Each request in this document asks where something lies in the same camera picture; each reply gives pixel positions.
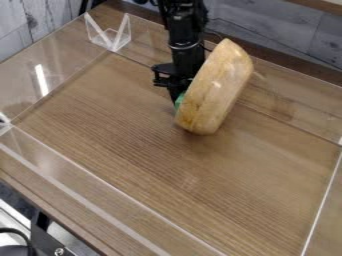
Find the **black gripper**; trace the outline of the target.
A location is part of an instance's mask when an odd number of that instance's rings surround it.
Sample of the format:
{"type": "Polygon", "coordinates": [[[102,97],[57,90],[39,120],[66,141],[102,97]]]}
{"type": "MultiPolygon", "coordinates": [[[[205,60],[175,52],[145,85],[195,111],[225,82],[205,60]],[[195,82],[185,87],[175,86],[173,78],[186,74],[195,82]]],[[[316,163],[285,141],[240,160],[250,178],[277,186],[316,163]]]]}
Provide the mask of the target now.
{"type": "Polygon", "coordinates": [[[169,44],[173,61],[155,64],[154,85],[169,89],[173,102],[186,92],[190,80],[195,77],[205,62],[205,49],[201,43],[169,44]]]}

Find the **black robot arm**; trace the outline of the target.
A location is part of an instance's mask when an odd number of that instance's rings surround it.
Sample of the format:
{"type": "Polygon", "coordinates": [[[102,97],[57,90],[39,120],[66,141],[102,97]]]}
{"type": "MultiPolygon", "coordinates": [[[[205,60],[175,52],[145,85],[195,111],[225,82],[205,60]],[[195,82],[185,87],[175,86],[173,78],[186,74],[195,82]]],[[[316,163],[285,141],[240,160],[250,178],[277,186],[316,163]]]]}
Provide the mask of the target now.
{"type": "Polygon", "coordinates": [[[173,62],[151,67],[154,85],[169,90],[177,103],[206,60],[204,33],[209,11],[204,0],[158,0],[158,8],[169,31],[173,62]]]}

